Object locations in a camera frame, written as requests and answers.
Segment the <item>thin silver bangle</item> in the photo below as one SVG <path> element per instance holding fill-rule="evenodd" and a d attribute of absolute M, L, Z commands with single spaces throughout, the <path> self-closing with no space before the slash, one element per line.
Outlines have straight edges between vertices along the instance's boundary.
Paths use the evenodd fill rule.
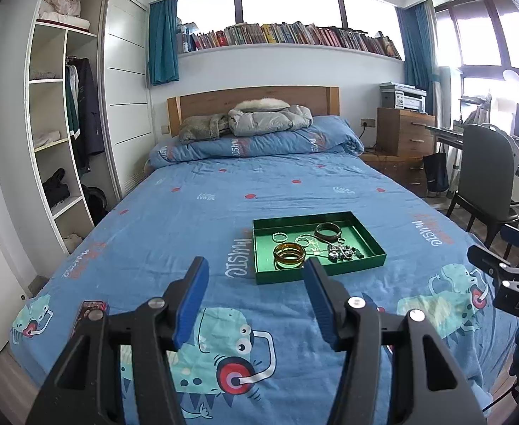
<path fill-rule="evenodd" d="M 320 251 L 320 245 L 318 239 L 314 235 L 301 234 L 298 235 L 294 242 L 300 245 L 306 252 L 318 252 Z"/>

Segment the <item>dark grey chair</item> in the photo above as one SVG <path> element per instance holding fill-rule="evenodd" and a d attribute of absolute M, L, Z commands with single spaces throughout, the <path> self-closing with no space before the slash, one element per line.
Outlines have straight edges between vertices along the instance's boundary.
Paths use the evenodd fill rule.
<path fill-rule="evenodd" d="M 484 246 L 489 248 L 503 226 L 519 224 L 519 202 L 512 200 L 513 155 L 504 139 L 483 127 L 467 127 L 464 138 L 458 187 L 447 214 L 460 206 L 471 215 L 468 226 L 481 221 L 487 229 Z"/>

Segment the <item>black bag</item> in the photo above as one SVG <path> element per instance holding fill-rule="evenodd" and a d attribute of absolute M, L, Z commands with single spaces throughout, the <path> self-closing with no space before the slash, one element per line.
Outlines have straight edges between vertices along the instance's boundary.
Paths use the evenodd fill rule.
<path fill-rule="evenodd" d="M 446 192 L 449 189 L 446 154 L 439 152 L 427 155 L 423 157 L 423 165 L 428 192 Z"/>

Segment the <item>wooden drawer cabinet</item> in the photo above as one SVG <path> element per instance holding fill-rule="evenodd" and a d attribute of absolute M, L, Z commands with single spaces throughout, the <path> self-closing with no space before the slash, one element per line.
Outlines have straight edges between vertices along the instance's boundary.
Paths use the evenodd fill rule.
<path fill-rule="evenodd" d="M 435 117 L 397 108 L 378 108 L 377 140 L 361 159 L 420 198 L 428 195 L 424 158 L 435 152 L 429 127 Z"/>

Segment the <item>dark olive jade bangle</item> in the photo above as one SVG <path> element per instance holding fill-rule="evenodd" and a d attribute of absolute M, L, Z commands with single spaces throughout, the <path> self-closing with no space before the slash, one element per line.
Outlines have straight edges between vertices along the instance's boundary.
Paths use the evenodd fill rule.
<path fill-rule="evenodd" d="M 318 240 L 332 244 L 342 237 L 342 230 L 336 223 L 318 223 L 313 234 Z"/>

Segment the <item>blue cartoon bed sheet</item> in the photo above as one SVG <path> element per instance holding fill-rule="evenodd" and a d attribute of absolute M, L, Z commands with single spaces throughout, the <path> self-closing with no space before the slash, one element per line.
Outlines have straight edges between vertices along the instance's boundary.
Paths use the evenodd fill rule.
<path fill-rule="evenodd" d="M 84 302 L 132 311 L 202 256 L 207 292 L 186 344 L 169 356 L 186 420 L 323 424 L 343 355 L 323 341 L 302 281 L 257 283 L 253 223 L 335 212 L 354 214 L 386 254 L 378 268 L 342 275 L 344 286 L 389 313 L 424 310 L 488 405 L 519 323 L 493 306 L 491 280 L 468 262 L 474 238 L 351 154 L 157 169 L 19 312 L 11 349 L 41 384 Z"/>

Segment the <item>amber resin bangle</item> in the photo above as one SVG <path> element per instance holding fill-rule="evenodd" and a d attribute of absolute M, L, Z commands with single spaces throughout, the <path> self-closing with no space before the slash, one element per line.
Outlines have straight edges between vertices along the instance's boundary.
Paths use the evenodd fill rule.
<path fill-rule="evenodd" d="M 307 253 L 303 246 L 293 242 L 280 243 L 273 249 L 276 270 L 300 269 L 304 265 Z"/>

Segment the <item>grey printer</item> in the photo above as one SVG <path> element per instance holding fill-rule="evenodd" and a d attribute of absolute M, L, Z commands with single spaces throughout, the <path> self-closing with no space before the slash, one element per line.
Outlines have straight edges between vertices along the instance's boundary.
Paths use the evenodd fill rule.
<path fill-rule="evenodd" d="M 426 112 L 427 92 L 415 86 L 388 81 L 388 83 L 380 84 L 380 92 L 383 108 Z"/>

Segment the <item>green metal tray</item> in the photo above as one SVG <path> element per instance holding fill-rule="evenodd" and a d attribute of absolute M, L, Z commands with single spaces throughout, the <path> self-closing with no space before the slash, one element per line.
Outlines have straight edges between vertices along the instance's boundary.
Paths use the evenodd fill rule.
<path fill-rule="evenodd" d="M 386 252 L 350 211 L 255 220 L 254 265 L 259 285 L 297 281 L 308 259 L 329 275 L 382 266 Z"/>

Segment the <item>folded blue duvet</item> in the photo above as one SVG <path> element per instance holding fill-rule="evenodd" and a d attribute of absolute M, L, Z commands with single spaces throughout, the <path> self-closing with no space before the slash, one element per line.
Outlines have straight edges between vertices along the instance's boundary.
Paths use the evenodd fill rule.
<path fill-rule="evenodd" d="M 316 116 L 310 127 L 250 137 L 225 135 L 218 139 L 182 143 L 177 137 L 156 145 L 146 167 L 153 171 L 169 165 L 210 158 L 278 157 L 290 154 L 347 153 L 359 157 L 365 151 L 347 120 L 334 115 Z"/>

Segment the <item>twisted silver hoop upper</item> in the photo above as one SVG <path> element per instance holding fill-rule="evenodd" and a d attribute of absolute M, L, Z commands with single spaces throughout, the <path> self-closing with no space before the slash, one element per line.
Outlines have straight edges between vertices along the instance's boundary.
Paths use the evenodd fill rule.
<path fill-rule="evenodd" d="M 281 244 L 285 243 L 288 240 L 288 235 L 284 232 L 274 232 L 272 234 L 272 241 Z"/>

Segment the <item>olive green jacket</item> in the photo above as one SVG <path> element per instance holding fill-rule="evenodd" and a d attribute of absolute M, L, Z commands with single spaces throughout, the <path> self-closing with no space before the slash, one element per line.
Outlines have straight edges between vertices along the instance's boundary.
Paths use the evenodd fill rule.
<path fill-rule="evenodd" d="M 183 144 L 193 141 L 215 140 L 231 132 L 228 116 L 222 113 L 194 115 L 184 119 L 178 139 Z"/>

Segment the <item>white wardrobe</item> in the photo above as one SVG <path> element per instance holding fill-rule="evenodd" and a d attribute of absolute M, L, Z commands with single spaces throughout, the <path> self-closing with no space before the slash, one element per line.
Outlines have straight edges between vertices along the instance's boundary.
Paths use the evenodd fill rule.
<path fill-rule="evenodd" d="M 0 0 L 0 352 L 53 319 L 33 303 L 119 203 L 154 143 L 147 0 Z"/>

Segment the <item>blue curtain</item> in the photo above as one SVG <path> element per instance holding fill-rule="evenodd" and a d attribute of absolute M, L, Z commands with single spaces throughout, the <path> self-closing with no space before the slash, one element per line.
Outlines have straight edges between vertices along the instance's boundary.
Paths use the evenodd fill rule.
<path fill-rule="evenodd" d="M 161 0 L 150 5 L 148 73 L 153 86 L 179 80 L 177 4 Z"/>

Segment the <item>row of books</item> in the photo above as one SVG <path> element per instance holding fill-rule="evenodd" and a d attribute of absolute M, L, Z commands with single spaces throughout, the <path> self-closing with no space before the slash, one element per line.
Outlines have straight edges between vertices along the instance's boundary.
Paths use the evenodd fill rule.
<path fill-rule="evenodd" d="M 188 24 L 177 33 L 179 54 L 215 49 L 226 46 L 255 44 L 297 44 L 328 46 L 385 56 L 400 60 L 401 55 L 389 36 L 378 32 L 371 36 L 361 30 L 335 26 L 319 27 L 314 24 L 294 23 L 239 23 L 224 30 L 196 33 Z"/>

